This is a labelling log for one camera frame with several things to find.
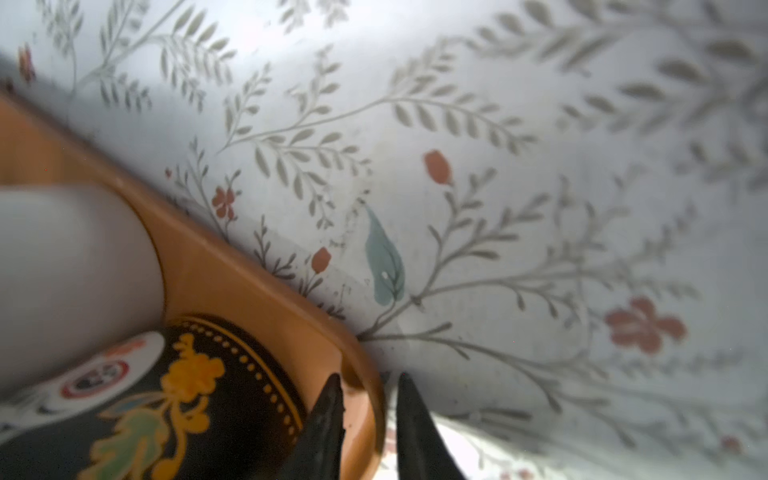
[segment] tray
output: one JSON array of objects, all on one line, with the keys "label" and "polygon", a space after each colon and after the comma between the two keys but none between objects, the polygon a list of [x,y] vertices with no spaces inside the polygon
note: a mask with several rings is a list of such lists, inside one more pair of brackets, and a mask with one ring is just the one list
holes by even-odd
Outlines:
[{"label": "tray", "polygon": [[0,184],[67,183],[101,184],[134,208],[160,259],[166,320],[201,312],[236,323],[271,351],[308,410],[328,375],[340,372],[346,409],[341,479],[373,477],[384,443],[384,393],[355,337],[34,108],[0,96]]}]

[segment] red circle logo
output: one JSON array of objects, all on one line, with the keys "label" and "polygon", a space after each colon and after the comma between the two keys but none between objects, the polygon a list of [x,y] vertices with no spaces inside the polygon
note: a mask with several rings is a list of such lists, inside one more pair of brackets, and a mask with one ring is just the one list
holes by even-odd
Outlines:
[{"label": "red circle logo", "polygon": [[83,373],[61,387],[66,399],[83,399],[116,385],[128,373],[128,364],[122,360],[110,360]]}]

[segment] painted yellow flower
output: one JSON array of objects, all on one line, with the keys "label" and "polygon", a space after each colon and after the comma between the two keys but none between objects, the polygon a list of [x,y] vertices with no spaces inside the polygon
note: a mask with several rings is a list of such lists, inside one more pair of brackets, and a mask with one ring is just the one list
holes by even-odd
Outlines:
[{"label": "painted yellow flower", "polygon": [[203,353],[194,353],[191,349],[192,339],[184,337],[185,335],[182,335],[181,341],[174,345],[181,351],[181,358],[171,363],[160,384],[163,391],[169,395],[189,403],[198,395],[214,392],[216,379],[224,374],[224,364],[221,359],[211,359]]}]

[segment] yellow curved line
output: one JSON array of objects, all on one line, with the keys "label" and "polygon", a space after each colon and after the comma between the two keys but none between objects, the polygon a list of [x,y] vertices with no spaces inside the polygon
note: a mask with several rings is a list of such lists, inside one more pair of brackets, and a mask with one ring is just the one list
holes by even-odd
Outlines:
[{"label": "yellow curved line", "polygon": [[288,396],[288,392],[286,392],[285,388],[283,388],[283,384],[280,383],[277,376],[272,372],[270,367],[264,362],[264,360],[251,349],[247,343],[245,343],[243,340],[240,339],[237,335],[230,332],[229,330],[225,329],[222,326],[217,325],[216,323],[209,322],[208,320],[197,318],[195,316],[181,316],[177,317],[171,325],[175,325],[178,323],[182,323],[183,321],[190,321],[195,323],[202,323],[205,326],[208,326],[212,329],[218,330],[219,332],[229,336],[232,340],[237,342],[243,349],[245,349],[246,352],[248,352],[249,355],[251,355],[261,366],[261,368],[266,373],[266,376],[269,377],[270,381],[275,384],[275,387],[277,387],[277,392],[280,394],[280,396],[283,397],[283,401],[288,405],[288,409],[291,411],[291,414],[293,414],[293,421],[296,423],[296,426],[299,427],[299,430],[303,428],[303,424],[301,421],[301,417],[299,416],[299,410],[296,408],[296,405],[293,404],[293,400]]}]

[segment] white cylinder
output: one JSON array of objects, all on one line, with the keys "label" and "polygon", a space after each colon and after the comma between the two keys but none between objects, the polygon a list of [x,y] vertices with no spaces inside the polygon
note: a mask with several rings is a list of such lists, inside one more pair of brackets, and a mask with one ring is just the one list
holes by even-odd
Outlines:
[{"label": "white cylinder", "polygon": [[163,308],[154,246],[118,195],[0,188],[0,392],[154,328]]}]

